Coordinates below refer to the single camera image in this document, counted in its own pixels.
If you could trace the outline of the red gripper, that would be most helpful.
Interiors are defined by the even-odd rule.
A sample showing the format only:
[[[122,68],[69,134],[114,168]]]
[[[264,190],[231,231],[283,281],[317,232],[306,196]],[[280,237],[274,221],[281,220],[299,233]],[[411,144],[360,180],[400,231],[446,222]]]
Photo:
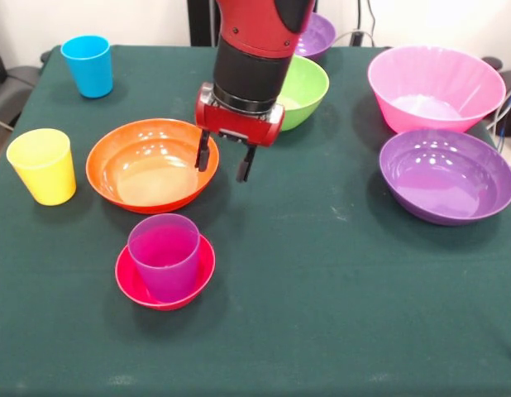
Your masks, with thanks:
[[[222,106],[213,94],[213,84],[203,83],[198,91],[195,122],[203,129],[197,150],[195,168],[204,172],[209,161],[210,132],[234,136],[250,144],[236,174],[237,182],[246,182],[256,154],[256,146],[271,146],[281,131],[284,107],[278,103],[262,114],[244,114]]]

